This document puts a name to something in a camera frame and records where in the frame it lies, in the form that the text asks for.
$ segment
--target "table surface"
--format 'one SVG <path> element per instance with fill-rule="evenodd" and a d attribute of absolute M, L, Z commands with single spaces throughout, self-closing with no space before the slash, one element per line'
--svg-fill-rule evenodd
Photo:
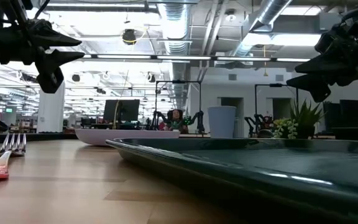
<path fill-rule="evenodd" d="M 141 168 L 111 147 L 28 142 L 0 181 L 0 223 L 244 223 Z"/>

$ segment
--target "silver air duct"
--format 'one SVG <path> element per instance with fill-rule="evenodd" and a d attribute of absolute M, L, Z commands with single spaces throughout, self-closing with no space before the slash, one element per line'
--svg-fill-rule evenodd
<path fill-rule="evenodd" d="M 260 9 L 255 15 L 247 16 L 243 25 L 244 39 L 231 53 L 233 57 L 245 57 L 250 52 L 253 45 L 249 45 L 246 41 L 246 36 L 252 30 L 267 26 L 271 29 L 274 21 L 284 11 L 284 9 L 292 2 L 292 0 L 263 0 L 260 4 Z"/>
<path fill-rule="evenodd" d="M 163 20 L 163 37 L 172 40 L 182 40 L 188 37 L 190 6 L 188 4 L 158 4 L 158 10 Z M 188 55 L 189 43 L 173 41 L 165 42 L 165 50 L 168 55 Z M 188 80 L 190 71 L 190 64 L 188 63 L 172 63 L 172 72 L 174 80 Z M 181 85 L 174 85 L 173 91 L 175 94 L 177 107 L 183 108 L 186 100 L 183 96 L 183 87 Z"/>

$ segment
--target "ceiling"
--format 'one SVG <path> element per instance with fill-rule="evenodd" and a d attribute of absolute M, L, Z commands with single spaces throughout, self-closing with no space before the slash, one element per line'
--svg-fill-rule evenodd
<path fill-rule="evenodd" d="M 163 20 L 156 13 L 133 12 L 108 12 L 103 7 L 100 10 L 56 11 L 62 4 L 82 4 L 86 6 L 99 6 L 101 3 L 114 3 L 114 1 L 67 1 L 51 0 L 50 6 L 40 16 L 52 22 L 53 28 L 62 34 L 80 39 L 83 43 L 78 47 L 59 47 L 64 51 L 80 51 L 86 54 L 165 54 L 166 39 L 163 36 Z M 211 12 L 212 1 L 201 0 L 191 6 L 190 36 L 186 41 L 190 42 L 190 54 L 200 55 L 203 46 L 204 35 L 207 30 L 208 18 Z M 260 1 L 228 1 L 226 9 L 233 9 L 235 19 L 223 19 L 217 26 L 215 16 L 213 30 L 219 27 L 218 39 L 214 41 L 211 54 L 230 52 L 242 41 L 242 25 L 246 15 L 258 10 Z M 358 6 L 358 1 L 348 0 L 347 5 L 341 5 L 340 1 L 316 1 L 294 0 L 282 15 L 315 16 L 322 10 L 341 12 Z M 36 9 L 27 11 L 32 18 Z M 122 41 L 122 33 L 126 29 L 134 29 L 137 37 L 135 45 L 127 45 Z M 258 42 L 263 42 L 262 36 L 258 36 Z M 313 43 L 308 46 L 278 45 L 278 42 L 264 43 L 264 47 L 253 47 L 251 53 L 258 57 L 285 57 L 285 58 L 311 58 L 316 55 Z M 198 67 L 192 67 L 189 71 L 191 78 L 196 79 Z M 154 75 L 156 80 L 172 79 L 171 62 L 113 62 L 110 60 L 77 60 L 62 66 L 65 75 L 65 117 L 71 113 L 96 116 L 103 114 L 104 101 L 107 99 L 128 98 L 140 99 L 140 117 L 151 116 L 155 110 L 154 96 L 155 84 L 150 83 L 148 75 Z M 229 73 L 237 74 L 236 85 L 254 82 L 272 82 L 277 72 L 290 77 L 285 69 L 278 70 L 269 79 L 263 76 L 263 69 L 234 71 L 224 68 L 210 68 L 206 74 L 204 83 L 224 83 Z M 21 62 L 11 62 L 8 65 L 0 65 L 0 105 L 18 105 L 18 111 L 24 115 L 37 112 L 40 88 L 34 82 L 38 72 L 33 65 L 24 66 Z M 80 80 L 74 82 L 73 75 L 79 75 Z M 176 108 L 177 96 L 174 95 L 174 86 L 161 83 L 162 90 L 158 96 L 158 110 L 168 111 Z M 98 87 L 105 93 L 98 93 Z M 182 96 L 186 97 L 186 88 L 183 86 Z"/>

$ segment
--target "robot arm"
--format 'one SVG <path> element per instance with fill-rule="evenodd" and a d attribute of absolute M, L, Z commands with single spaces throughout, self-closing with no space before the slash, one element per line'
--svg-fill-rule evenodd
<path fill-rule="evenodd" d="M 314 48 L 320 55 L 295 68 L 307 75 L 292 78 L 287 84 L 309 91 L 316 102 L 322 102 L 331 94 L 329 85 L 347 86 L 358 80 L 358 9 L 321 35 Z"/>
<path fill-rule="evenodd" d="M 37 81 L 46 93 L 55 93 L 63 82 L 64 76 L 59 66 L 82 58 L 82 52 L 47 53 L 50 47 L 77 46 L 81 41 L 60 34 L 52 29 L 49 21 L 37 19 L 45 9 L 46 0 L 34 19 L 28 19 L 26 9 L 32 9 L 31 0 L 0 0 L 0 63 L 5 65 L 11 60 L 35 66 L 39 72 Z"/>

